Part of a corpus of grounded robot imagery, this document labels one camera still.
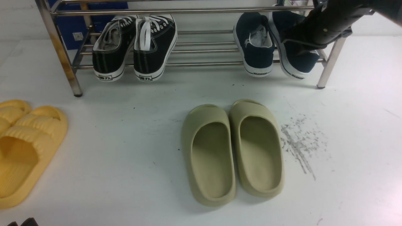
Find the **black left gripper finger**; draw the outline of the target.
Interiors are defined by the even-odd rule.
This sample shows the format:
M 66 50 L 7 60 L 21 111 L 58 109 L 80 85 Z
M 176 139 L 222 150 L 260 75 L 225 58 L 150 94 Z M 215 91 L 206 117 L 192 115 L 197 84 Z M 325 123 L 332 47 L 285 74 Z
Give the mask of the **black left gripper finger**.
M 38 226 L 38 223 L 35 218 L 28 218 L 20 226 Z

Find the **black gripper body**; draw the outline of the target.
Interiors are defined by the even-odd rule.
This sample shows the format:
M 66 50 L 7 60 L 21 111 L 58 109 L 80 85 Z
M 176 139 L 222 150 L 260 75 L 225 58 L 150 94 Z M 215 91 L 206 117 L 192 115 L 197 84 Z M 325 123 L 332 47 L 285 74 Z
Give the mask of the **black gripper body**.
M 344 15 L 309 15 L 280 32 L 280 41 L 297 45 L 296 55 L 301 55 L 312 50 L 322 50 L 330 43 L 349 36 L 352 24 L 352 18 Z

